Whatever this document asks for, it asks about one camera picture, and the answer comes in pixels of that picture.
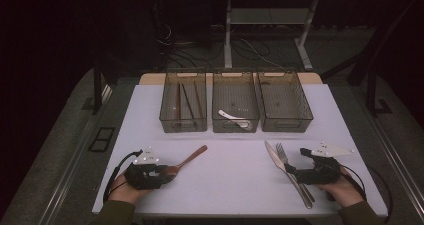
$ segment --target sleeve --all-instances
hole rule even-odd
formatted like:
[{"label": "sleeve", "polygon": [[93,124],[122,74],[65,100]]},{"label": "sleeve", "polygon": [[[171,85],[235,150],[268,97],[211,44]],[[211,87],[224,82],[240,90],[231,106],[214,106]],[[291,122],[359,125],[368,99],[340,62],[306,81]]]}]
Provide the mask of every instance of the sleeve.
[{"label": "sleeve", "polygon": [[90,225],[131,225],[135,206],[122,201],[106,201]]},{"label": "sleeve", "polygon": [[339,214],[346,225],[383,225],[383,220],[375,214],[367,202],[343,208]]}]

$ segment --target fork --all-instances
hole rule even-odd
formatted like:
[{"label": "fork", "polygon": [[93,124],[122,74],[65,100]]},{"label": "fork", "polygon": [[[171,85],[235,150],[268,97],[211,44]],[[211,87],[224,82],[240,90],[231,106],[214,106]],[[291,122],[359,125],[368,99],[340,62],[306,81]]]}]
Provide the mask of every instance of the fork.
[{"label": "fork", "polygon": [[[278,153],[278,157],[280,158],[280,160],[285,163],[285,164],[289,164],[289,158],[287,157],[286,153],[284,152],[283,146],[281,145],[281,143],[277,144],[277,153]],[[300,189],[302,189],[302,191],[306,194],[306,196],[308,197],[308,199],[311,202],[315,202],[315,198],[312,196],[312,194],[309,192],[308,188],[305,186],[305,184],[303,183],[298,183],[296,180],[296,177],[291,174],[291,173],[287,173],[287,176],[291,177],[300,187]]]}]

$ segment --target hand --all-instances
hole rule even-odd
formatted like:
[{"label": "hand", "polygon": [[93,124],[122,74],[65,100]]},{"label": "hand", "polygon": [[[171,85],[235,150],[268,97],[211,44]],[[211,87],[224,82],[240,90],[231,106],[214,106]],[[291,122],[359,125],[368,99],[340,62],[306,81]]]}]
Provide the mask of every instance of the hand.
[{"label": "hand", "polygon": [[112,184],[111,194],[108,200],[123,201],[136,205],[141,197],[153,190],[137,190],[131,187],[123,174],[119,175]]},{"label": "hand", "polygon": [[[343,174],[350,176],[344,167],[340,167],[340,171]],[[341,176],[335,183],[319,184],[316,186],[333,195],[334,199],[336,199],[342,207],[348,207],[364,201],[356,188],[343,176]]]}]

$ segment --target person's right hand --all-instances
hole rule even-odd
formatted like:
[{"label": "person's right hand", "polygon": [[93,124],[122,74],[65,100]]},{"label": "person's right hand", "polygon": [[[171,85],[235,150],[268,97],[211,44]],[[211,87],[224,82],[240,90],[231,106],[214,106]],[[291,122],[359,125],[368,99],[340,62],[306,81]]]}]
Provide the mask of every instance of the person's right hand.
[{"label": "person's right hand", "polygon": [[[340,167],[340,171],[348,176],[350,174],[344,167]],[[333,195],[334,199],[342,207],[348,207],[356,203],[364,201],[361,194],[355,189],[355,187],[343,176],[335,183],[329,184],[316,184],[321,190],[325,190]]]}]

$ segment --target clear plastic container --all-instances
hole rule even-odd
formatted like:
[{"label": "clear plastic container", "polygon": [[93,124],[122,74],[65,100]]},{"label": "clear plastic container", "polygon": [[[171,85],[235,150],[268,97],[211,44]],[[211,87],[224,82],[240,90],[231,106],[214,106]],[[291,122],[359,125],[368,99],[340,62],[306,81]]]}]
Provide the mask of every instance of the clear plastic container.
[{"label": "clear plastic container", "polygon": [[294,68],[258,68],[256,91],[264,132],[305,132],[314,119]]},{"label": "clear plastic container", "polygon": [[259,110],[253,71],[224,68],[213,71],[212,124],[215,133],[254,133]]},{"label": "clear plastic container", "polygon": [[168,69],[159,119],[164,132],[203,132],[207,126],[204,68]]}]

